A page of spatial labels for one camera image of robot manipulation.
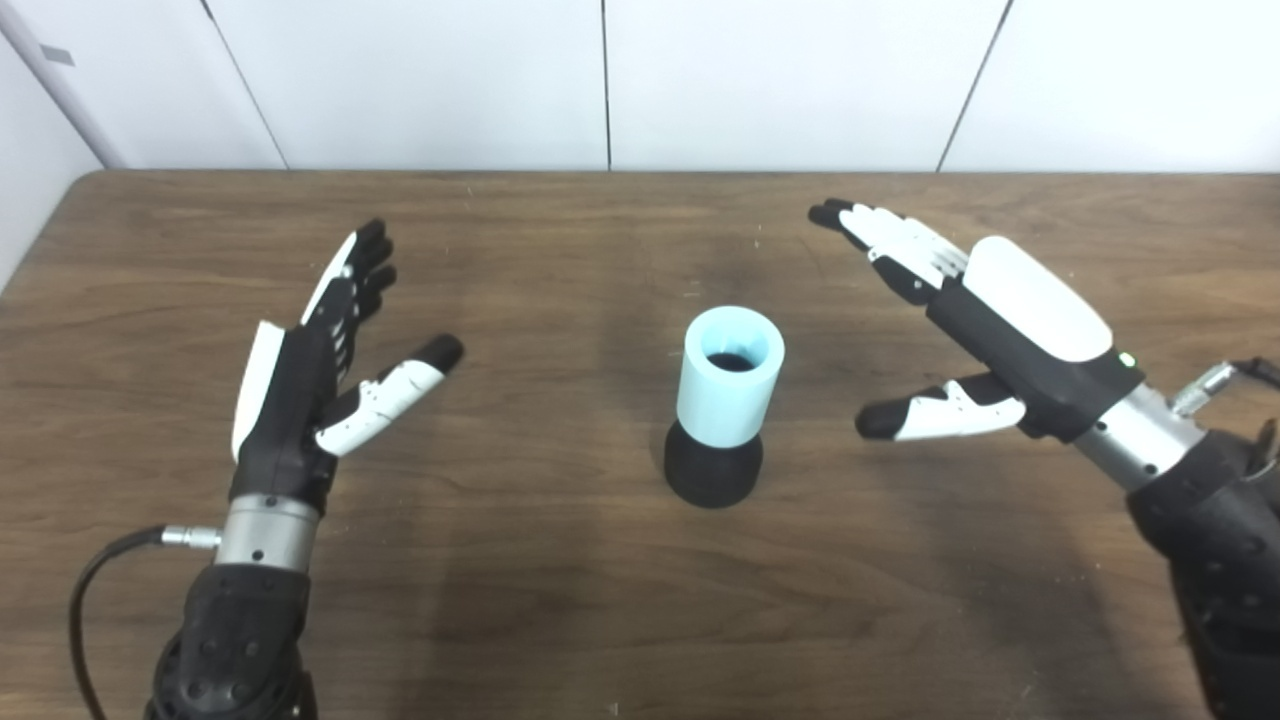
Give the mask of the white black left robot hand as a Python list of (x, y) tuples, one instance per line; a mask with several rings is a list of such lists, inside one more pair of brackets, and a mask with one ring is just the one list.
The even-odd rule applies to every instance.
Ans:
[(396, 283), (394, 245), (380, 219), (352, 231), (291, 327), (259, 323), (230, 437), (230, 498), (262, 495), (326, 511), (342, 457), (383, 433), (434, 391), (465, 355), (442, 333), (346, 387), (362, 327)]

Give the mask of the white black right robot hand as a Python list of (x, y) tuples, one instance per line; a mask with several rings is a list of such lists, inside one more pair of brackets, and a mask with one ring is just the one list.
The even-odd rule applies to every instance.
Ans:
[(982, 364), (900, 398), (865, 405), (863, 438), (905, 442), (1018, 427), (1070, 443), (1146, 382), (1101, 315), (1011, 240), (970, 251), (913, 217), (828, 199), (812, 223), (841, 233), (877, 275)]

